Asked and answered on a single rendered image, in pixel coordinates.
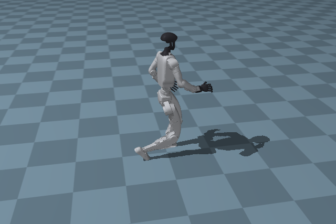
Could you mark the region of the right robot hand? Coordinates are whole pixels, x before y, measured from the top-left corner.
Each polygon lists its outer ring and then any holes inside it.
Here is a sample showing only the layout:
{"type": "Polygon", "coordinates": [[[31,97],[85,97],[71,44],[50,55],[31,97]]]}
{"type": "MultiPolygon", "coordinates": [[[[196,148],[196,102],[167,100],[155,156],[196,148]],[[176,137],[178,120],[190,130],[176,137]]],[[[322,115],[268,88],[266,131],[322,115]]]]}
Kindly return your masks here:
{"type": "Polygon", "coordinates": [[[207,82],[204,82],[201,86],[199,86],[200,91],[196,91],[196,93],[199,93],[199,92],[202,92],[202,91],[204,91],[204,92],[208,92],[208,91],[213,92],[213,90],[212,90],[213,88],[212,88],[211,84],[210,83],[206,84],[206,83],[207,82]],[[211,89],[211,90],[209,90],[209,89],[211,89]]]}

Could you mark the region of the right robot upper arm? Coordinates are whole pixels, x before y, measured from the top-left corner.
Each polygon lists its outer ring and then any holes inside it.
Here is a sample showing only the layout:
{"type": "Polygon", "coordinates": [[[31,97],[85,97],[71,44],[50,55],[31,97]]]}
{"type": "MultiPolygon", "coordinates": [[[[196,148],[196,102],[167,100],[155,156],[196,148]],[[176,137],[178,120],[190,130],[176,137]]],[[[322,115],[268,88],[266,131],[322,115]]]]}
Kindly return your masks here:
{"type": "Polygon", "coordinates": [[[174,58],[170,58],[167,60],[167,64],[168,64],[168,67],[172,70],[173,72],[173,75],[174,75],[174,78],[177,82],[177,86],[179,88],[184,88],[183,84],[182,84],[182,81],[184,79],[182,79],[182,74],[181,74],[181,71],[180,71],[180,68],[179,68],[179,63],[176,59],[174,58]]]}

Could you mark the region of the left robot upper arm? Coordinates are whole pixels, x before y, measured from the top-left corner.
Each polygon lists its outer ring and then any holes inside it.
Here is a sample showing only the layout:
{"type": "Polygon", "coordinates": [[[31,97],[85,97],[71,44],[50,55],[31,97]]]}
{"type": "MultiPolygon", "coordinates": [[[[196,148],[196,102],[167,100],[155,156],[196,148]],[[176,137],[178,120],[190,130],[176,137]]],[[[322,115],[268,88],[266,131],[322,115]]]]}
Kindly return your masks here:
{"type": "Polygon", "coordinates": [[[154,75],[156,75],[156,67],[157,67],[157,65],[158,65],[158,54],[160,53],[160,52],[162,52],[162,51],[158,51],[157,52],[157,54],[156,54],[156,57],[155,57],[155,59],[154,59],[154,61],[152,62],[152,64],[151,64],[151,66],[149,67],[149,74],[151,75],[151,76],[154,76],[154,75]]]}

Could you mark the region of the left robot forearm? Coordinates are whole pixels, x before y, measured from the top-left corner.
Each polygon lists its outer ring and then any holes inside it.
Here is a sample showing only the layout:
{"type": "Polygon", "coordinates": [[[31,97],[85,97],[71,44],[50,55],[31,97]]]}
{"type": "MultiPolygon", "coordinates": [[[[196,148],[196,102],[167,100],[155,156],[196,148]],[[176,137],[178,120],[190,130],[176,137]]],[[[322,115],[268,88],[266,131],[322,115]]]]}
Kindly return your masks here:
{"type": "Polygon", "coordinates": [[[155,79],[156,82],[158,82],[157,81],[157,72],[156,72],[156,75],[152,76],[152,78],[155,79]]]}

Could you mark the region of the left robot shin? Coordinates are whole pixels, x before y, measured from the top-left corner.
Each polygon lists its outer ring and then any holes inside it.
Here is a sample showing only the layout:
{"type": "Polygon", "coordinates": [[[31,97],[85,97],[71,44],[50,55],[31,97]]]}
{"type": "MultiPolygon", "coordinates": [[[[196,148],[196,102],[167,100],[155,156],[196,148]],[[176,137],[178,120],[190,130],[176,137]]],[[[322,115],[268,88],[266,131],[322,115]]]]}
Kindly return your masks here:
{"type": "MultiPolygon", "coordinates": [[[[182,122],[183,122],[183,120],[182,120],[182,122]]],[[[182,122],[181,122],[181,124],[182,124],[182,122]]],[[[170,123],[169,123],[169,125],[168,125],[168,127],[167,127],[167,130],[166,130],[166,132],[165,132],[165,134],[166,134],[165,136],[168,136],[168,134],[169,134],[170,132],[173,132],[173,129],[172,129],[170,123]]]]}

